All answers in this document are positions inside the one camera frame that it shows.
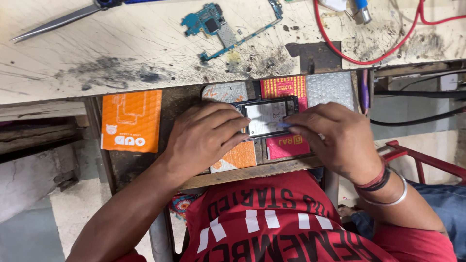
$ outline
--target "circuit board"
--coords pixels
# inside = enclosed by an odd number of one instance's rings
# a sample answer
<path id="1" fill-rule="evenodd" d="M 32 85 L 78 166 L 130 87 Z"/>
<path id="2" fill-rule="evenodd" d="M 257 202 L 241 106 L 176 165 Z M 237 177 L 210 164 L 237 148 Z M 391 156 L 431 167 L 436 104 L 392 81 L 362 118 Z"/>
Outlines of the circuit board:
<path id="1" fill-rule="evenodd" d="M 205 4 L 202 10 L 195 14 L 190 13 L 181 21 L 182 26 L 188 27 L 185 32 L 186 36 L 197 35 L 201 31 L 209 35 L 216 35 L 222 24 L 225 24 L 222 9 L 214 3 Z"/>
<path id="2" fill-rule="evenodd" d="M 255 37 L 262 31 L 272 27 L 274 24 L 282 20 L 283 12 L 281 10 L 280 1 L 268 0 L 268 2 L 272 6 L 277 19 L 239 41 L 236 39 L 233 30 L 225 21 L 225 18 L 222 16 L 222 9 L 218 4 L 205 4 L 202 10 L 196 12 L 195 14 L 190 13 L 185 18 L 183 18 L 183 20 L 181 21 L 181 25 L 186 25 L 188 27 L 188 30 L 186 30 L 185 32 L 186 36 L 196 35 L 199 32 L 203 32 L 207 38 L 209 38 L 211 35 L 216 34 L 219 36 L 224 46 L 222 50 L 218 51 L 217 53 L 211 56 L 209 56 L 205 51 L 199 55 L 202 61 L 208 61 L 212 58 L 217 58 L 218 56 L 228 52 L 229 50 L 237 47 L 238 45 L 241 45 L 242 43 Z"/>

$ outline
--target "red wire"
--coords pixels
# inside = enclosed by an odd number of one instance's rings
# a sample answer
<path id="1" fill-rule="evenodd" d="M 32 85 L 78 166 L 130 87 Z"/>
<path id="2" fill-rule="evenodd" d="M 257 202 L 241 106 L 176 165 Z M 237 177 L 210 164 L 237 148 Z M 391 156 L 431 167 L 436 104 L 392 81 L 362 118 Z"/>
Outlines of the red wire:
<path id="1" fill-rule="evenodd" d="M 392 48 L 390 51 L 388 51 L 385 55 L 377 58 L 377 59 L 374 59 L 374 60 L 371 60 L 371 61 L 366 61 L 366 62 L 363 62 L 363 61 L 358 61 L 358 60 L 354 60 L 350 57 L 347 57 L 346 55 L 344 55 L 342 52 L 340 52 L 340 50 L 338 50 L 333 44 L 332 44 L 332 41 L 330 41 L 329 37 L 327 36 L 327 34 L 325 33 L 325 30 L 322 26 L 322 21 L 321 21 L 321 18 L 320 18 L 320 15 L 319 15 L 319 7 L 318 7 L 318 4 L 319 4 L 319 0 L 314 0 L 314 13 L 315 13 L 315 19 L 317 21 L 317 26 L 319 27 L 319 30 L 322 34 L 322 37 L 324 38 L 324 40 L 327 42 L 327 44 L 330 46 L 330 48 L 335 52 L 337 53 L 341 58 L 351 62 L 351 63 L 354 63 L 354 64 L 358 64 L 358 65 L 371 65 L 371 64 L 375 64 L 377 62 L 380 62 L 382 61 L 383 59 L 385 59 L 386 57 L 388 57 L 389 55 L 393 54 L 393 52 L 395 52 L 400 46 L 402 46 L 404 44 L 404 42 L 406 42 L 406 40 L 409 38 L 409 36 L 411 35 L 411 33 L 413 32 L 414 28 L 416 27 L 416 23 L 418 22 L 418 18 L 419 18 L 419 15 L 421 16 L 421 21 L 426 24 L 426 25 L 436 25 L 436 24 L 440 24 L 440 23 L 443 23 L 443 22 L 447 22 L 447 21 L 451 21 L 451 20 L 454 20 L 454 19 L 461 19 L 461 18 L 466 18 L 466 15 L 462 15 L 462 16 L 455 16 L 455 17 L 451 17 L 451 18 L 447 18 L 447 19 L 443 19 L 443 20 L 440 20 L 440 21 L 437 21 L 437 22 L 428 22 L 424 19 L 424 0 L 420 0 L 419 2 L 419 5 L 418 5 L 418 8 L 416 10 L 416 16 L 414 17 L 414 22 L 411 26 L 411 29 L 409 30 L 409 32 L 406 34 L 406 36 L 403 38 L 403 40 L 401 40 L 401 42 L 396 45 L 394 48 Z"/>
<path id="2" fill-rule="evenodd" d="M 424 1 L 421 0 L 421 2 L 419 3 L 419 6 L 418 6 L 418 10 L 421 14 L 421 21 L 426 24 L 426 25 L 438 25 L 438 24 L 441 24 L 441 23 L 445 23 L 445 22 L 448 22 L 448 21 L 451 21 L 451 20 L 455 20 L 455 19 L 461 19 L 461 18 L 466 18 L 466 15 L 460 15 L 460 16 L 455 16 L 455 17 L 450 17 L 450 18 L 447 18 L 447 19 L 443 19 L 443 20 L 440 20 L 440 21 L 436 21 L 436 22 L 429 22 L 429 21 L 426 21 L 424 19 Z"/>

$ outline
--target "white stripe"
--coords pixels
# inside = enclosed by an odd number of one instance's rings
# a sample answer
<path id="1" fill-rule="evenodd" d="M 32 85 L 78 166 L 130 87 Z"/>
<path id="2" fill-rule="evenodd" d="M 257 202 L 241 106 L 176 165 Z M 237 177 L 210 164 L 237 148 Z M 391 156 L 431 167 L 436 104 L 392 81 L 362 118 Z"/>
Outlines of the white stripe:
<path id="1" fill-rule="evenodd" d="M 298 228 L 301 229 L 310 229 L 311 225 L 309 223 L 309 215 L 306 213 L 298 213 Z"/>
<path id="2" fill-rule="evenodd" d="M 198 253 L 207 248 L 208 242 L 209 242 L 209 228 L 204 228 L 203 230 L 201 230 Z"/>
<path id="3" fill-rule="evenodd" d="M 322 229 L 333 229 L 332 223 L 328 218 L 319 215 L 314 216 L 319 221 L 319 224 L 321 225 Z"/>
<path id="4" fill-rule="evenodd" d="M 213 236 L 215 236 L 215 240 L 217 242 L 226 237 L 225 230 L 223 230 L 222 224 L 219 223 L 219 218 L 210 222 L 210 228 L 212 229 Z"/>
<path id="5" fill-rule="evenodd" d="M 257 210 L 246 210 L 246 226 L 248 233 L 256 232 L 259 230 L 259 223 L 257 222 Z"/>
<path id="6" fill-rule="evenodd" d="M 279 228 L 280 224 L 278 223 L 277 215 L 275 215 L 275 210 L 264 210 L 265 221 L 267 221 L 268 228 Z"/>

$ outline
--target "black cable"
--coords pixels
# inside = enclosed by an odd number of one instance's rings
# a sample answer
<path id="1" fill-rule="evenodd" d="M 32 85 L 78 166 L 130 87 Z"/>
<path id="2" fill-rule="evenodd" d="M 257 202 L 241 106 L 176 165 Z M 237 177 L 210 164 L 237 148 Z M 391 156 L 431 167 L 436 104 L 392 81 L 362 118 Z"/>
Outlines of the black cable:
<path id="1" fill-rule="evenodd" d="M 414 124 L 424 124 L 424 123 L 427 123 L 427 122 L 452 117 L 452 116 L 454 116 L 456 114 L 465 113 L 465 112 L 466 112 L 466 106 L 463 106 L 461 108 L 455 109 L 455 110 L 447 112 L 447 113 L 443 113 L 443 114 L 435 115 L 435 116 L 431 116 L 431 117 L 426 117 L 426 118 L 421 118 L 421 119 L 417 119 L 417 120 L 412 120 L 412 121 L 397 122 L 397 123 L 387 123 L 387 122 L 379 122 L 379 121 L 371 119 L 370 123 L 371 124 L 376 124 L 376 125 L 382 125 L 382 126 L 407 126 L 407 125 L 414 125 Z"/>
<path id="2" fill-rule="evenodd" d="M 407 97 L 430 97 L 430 98 L 456 98 L 462 99 L 466 97 L 466 91 L 375 91 L 374 95 L 389 95 L 389 96 L 407 96 Z"/>
<path id="3" fill-rule="evenodd" d="M 443 75 L 439 75 L 439 76 L 433 76 L 433 77 L 429 77 L 429 78 L 426 78 L 426 79 L 414 81 L 414 82 L 412 82 L 412 83 L 407 84 L 406 86 L 404 86 L 402 89 L 400 89 L 400 91 L 403 91 L 405 88 L 407 88 L 408 86 L 413 85 L 413 84 L 417 84 L 417 83 L 420 83 L 420 82 L 424 82 L 424 81 L 428 81 L 428 80 L 431 80 L 431 79 L 439 78 L 439 77 L 442 77 L 442 76 L 455 75 L 455 74 L 458 74 L 458 73 L 465 73 L 465 72 L 466 72 L 466 71 L 457 71 L 457 72 L 454 72 L 454 73 L 448 73 L 448 74 L 443 74 Z"/>

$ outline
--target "white workbench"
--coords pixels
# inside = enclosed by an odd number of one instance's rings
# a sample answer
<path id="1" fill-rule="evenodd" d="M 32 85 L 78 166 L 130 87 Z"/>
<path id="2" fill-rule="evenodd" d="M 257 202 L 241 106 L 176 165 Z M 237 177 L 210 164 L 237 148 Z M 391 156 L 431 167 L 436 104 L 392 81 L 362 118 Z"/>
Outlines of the white workbench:
<path id="1" fill-rule="evenodd" d="M 122 5 L 14 43 L 9 39 L 91 0 L 3 1 L 0 9 L 0 104 L 81 97 L 171 86 L 240 81 L 300 73 L 287 43 L 323 41 L 311 0 L 282 1 L 283 20 L 227 54 L 201 63 L 198 54 L 222 49 L 217 36 L 185 37 L 180 22 L 207 0 Z M 238 40 L 275 20 L 267 0 L 216 0 Z M 372 0 L 373 21 L 357 25 L 346 13 L 320 7 L 326 32 L 342 51 L 372 60 L 407 32 L 417 0 Z M 466 1 L 427 0 L 429 21 L 466 14 Z M 406 45 L 382 65 L 466 58 L 466 20 L 437 26 L 420 22 Z M 343 69 L 357 68 L 346 61 Z"/>

